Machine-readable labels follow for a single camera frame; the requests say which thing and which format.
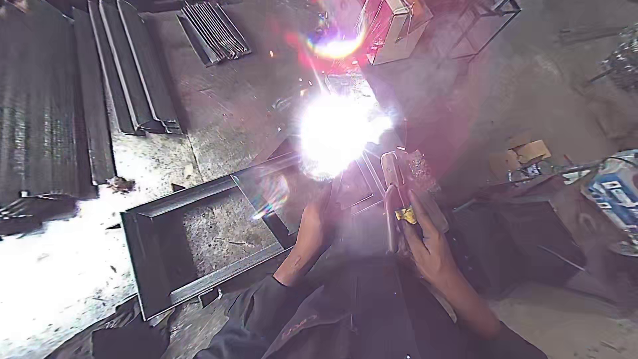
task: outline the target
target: sleeve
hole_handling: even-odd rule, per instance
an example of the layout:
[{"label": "sleeve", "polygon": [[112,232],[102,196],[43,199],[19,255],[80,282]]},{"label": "sleeve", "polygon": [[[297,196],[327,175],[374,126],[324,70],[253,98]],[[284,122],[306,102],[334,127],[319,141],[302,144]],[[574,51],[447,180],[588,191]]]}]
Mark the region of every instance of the sleeve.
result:
[{"label": "sleeve", "polygon": [[241,293],[228,310],[228,321],[195,359],[259,359],[288,320],[300,298],[295,288],[268,276]]},{"label": "sleeve", "polygon": [[470,349],[480,359],[547,359],[547,355],[501,322],[501,332],[491,340],[469,334]]}]

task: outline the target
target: metal scrap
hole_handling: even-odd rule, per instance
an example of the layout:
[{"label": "metal scrap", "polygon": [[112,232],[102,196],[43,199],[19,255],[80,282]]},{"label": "metal scrap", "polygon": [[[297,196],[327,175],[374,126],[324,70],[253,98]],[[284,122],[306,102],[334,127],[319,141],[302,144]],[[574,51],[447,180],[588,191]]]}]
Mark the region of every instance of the metal scrap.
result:
[{"label": "metal scrap", "polygon": [[135,180],[127,180],[124,177],[115,176],[108,179],[108,187],[113,192],[128,193],[135,188]]}]

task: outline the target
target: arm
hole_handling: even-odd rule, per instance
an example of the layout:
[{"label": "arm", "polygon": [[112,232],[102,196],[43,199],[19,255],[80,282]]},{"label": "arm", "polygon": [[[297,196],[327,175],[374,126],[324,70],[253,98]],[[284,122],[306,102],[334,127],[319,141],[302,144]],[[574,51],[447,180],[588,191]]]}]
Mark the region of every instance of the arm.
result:
[{"label": "arm", "polygon": [[488,358],[546,358],[498,320],[458,270],[445,237],[435,228],[418,197],[412,191],[409,196],[424,235],[421,238],[414,226],[401,221],[414,261],[420,274],[447,299],[462,325],[470,329],[473,347]]},{"label": "arm", "polygon": [[485,339],[497,336],[500,322],[458,270],[445,238],[432,224],[414,192],[410,191],[409,196],[424,238],[419,238],[414,226],[405,220],[401,225],[419,272],[477,335]]},{"label": "arm", "polygon": [[330,192],[306,206],[297,243],[273,276],[263,279],[237,297],[228,322],[195,359],[259,359],[295,314],[304,296],[295,288],[330,243],[325,205]]}]

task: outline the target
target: lens flare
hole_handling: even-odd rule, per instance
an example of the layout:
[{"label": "lens flare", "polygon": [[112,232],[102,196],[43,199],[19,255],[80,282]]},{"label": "lens flare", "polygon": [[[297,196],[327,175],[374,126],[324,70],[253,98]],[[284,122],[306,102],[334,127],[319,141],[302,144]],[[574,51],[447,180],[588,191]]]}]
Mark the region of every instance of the lens flare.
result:
[{"label": "lens flare", "polygon": [[364,31],[357,34],[353,39],[321,39],[313,43],[311,39],[306,40],[306,44],[315,55],[327,59],[343,59],[353,54],[366,38]]},{"label": "lens flare", "polygon": [[346,8],[342,8],[344,2],[332,3],[333,1],[322,1],[322,6],[331,9],[333,16],[328,18],[327,11],[320,17],[320,25],[315,34],[306,38],[306,45],[319,57],[343,59],[354,54],[364,43],[366,16],[357,2]]},{"label": "lens flare", "polygon": [[290,195],[288,181],[281,174],[262,176],[259,185],[262,189],[262,197],[267,204],[263,208],[255,211],[253,220],[258,220],[268,214],[268,212],[283,207]]},{"label": "lens flare", "polygon": [[368,142],[392,128],[388,117],[370,120],[368,102],[323,95],[306,109],[300,137],[302,164],[311,177],[333,178],[361,156]]}]

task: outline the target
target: yellow tape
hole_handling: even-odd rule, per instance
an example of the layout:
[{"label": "yellow tape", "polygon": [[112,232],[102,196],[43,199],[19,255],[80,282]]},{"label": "yellow tape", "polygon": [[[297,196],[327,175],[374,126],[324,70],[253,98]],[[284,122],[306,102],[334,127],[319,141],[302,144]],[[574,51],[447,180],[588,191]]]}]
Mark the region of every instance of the yellow tape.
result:
[{"label": "yellow tape", "polygon": [[397,216],[397,220],[405,219],[406,221],[408,221],[409,224],[417,223],[417,218],[414,215],[414,210],[412,210],[412,206],[394,211],[394,214]]}]

